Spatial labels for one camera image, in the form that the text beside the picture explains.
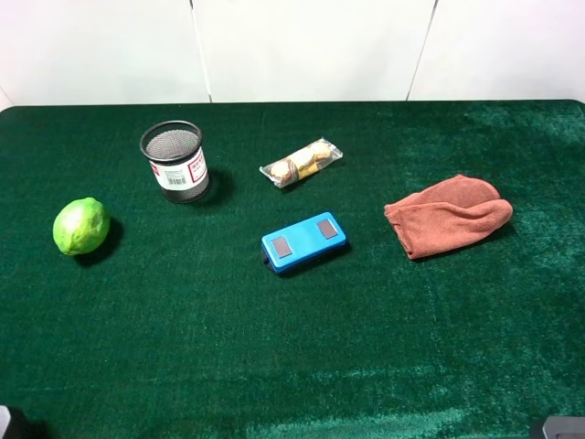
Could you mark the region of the grey object bottom right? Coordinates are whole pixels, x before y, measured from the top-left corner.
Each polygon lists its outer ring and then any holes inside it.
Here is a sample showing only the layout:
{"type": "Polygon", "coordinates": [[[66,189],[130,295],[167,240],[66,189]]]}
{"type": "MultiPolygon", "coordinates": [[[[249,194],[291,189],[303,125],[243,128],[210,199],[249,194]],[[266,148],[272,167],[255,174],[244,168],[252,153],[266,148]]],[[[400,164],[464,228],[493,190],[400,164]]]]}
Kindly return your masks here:
{"type": "Polygon", "coordinates": [[[584,416],[549,416],[529,429],[530,439],[585,439],[584,416]]]}

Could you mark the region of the green lime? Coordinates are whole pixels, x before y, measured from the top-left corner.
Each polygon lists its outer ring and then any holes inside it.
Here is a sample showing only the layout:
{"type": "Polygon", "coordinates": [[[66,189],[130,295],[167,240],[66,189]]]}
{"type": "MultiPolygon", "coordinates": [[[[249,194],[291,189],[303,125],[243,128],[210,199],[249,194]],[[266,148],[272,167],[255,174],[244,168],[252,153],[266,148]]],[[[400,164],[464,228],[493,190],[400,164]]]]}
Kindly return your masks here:
{"type": "Polygon", "coordinates": [[[97,250],[105,241],[111,217],[96,198],[71,201],[54,220],[53,241],[65,255],[75,256],[97,250]]]}

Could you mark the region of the wrapped snack packet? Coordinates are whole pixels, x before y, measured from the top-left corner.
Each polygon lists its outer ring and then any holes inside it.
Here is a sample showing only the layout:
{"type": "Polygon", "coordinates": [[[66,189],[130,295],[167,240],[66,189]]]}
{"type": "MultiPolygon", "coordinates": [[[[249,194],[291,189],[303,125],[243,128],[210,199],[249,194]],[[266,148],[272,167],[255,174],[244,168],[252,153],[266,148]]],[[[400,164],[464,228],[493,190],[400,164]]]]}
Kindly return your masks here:
{"type": "Polygon", "coordinates": [[[260,172],[277,188],[284,188],[303,180],[341,159],[344,153],[325,138],[260,167],[260,172]]]}

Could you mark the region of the green velvet table cloth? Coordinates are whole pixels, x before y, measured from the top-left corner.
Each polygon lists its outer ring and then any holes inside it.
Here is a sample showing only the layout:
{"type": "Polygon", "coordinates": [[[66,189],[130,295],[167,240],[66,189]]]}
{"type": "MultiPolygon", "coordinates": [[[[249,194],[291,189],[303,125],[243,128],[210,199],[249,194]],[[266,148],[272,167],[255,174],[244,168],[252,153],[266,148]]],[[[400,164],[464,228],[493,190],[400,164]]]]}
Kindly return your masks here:
{"type": "Polygon", "coordinates": [[[584,106],[13,107],[1,114],[1,401],[48,438],[524,438],[584,412],[584,106]],[[165,198],[143,134],[203,134],[204,197],[165,198]],[[344,156],[260,172],[325,138],[344,156]],[[513,207],[411,260],[387,204],[458,175],[513,207]],[[92,197],[104,243],[53,223],[92,197]],[[330,212],[346,246],[277,274],[261,238],[330,212]]]}

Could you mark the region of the folded orange cloth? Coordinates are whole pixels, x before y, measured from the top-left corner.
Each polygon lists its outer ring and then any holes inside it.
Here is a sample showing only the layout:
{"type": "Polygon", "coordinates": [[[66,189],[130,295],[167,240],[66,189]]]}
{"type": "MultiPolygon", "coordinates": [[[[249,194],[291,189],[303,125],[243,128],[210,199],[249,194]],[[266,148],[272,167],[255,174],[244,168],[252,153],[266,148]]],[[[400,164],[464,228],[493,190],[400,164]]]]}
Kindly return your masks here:
{"type": "Polygon", "coordinates": [[[487,238],[511,219],[513,207],[488,182],[458,175],[387,204],[384,215],[416,260],[487,238]]]}

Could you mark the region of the blue whiteboard eraser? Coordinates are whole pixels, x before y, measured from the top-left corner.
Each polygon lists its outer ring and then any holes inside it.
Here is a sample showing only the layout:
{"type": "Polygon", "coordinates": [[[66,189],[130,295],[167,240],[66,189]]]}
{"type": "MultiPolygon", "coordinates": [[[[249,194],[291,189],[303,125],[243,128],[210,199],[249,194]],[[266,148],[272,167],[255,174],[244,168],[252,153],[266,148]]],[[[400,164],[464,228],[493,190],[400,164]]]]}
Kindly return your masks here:
{"type": "Polygon", "coordinates": [[[261,238],[263,263],[277,274],[346,246],[346,234],[326,211],[270,232],[261,238]]]}

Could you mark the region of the black mesh pen cup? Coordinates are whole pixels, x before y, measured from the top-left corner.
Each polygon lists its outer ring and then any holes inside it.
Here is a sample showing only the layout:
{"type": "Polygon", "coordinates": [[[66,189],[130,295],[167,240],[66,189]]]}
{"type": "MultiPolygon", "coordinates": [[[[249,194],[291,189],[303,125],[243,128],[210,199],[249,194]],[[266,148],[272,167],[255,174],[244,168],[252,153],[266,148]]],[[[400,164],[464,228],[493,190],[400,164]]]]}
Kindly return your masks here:
{"type": "Polygon", "coordinates": [[[167,200],[190,203],[210,189],[202,140],[200,128],[187,121],[158,123],[141,137],[140,150],[167,200]]]}

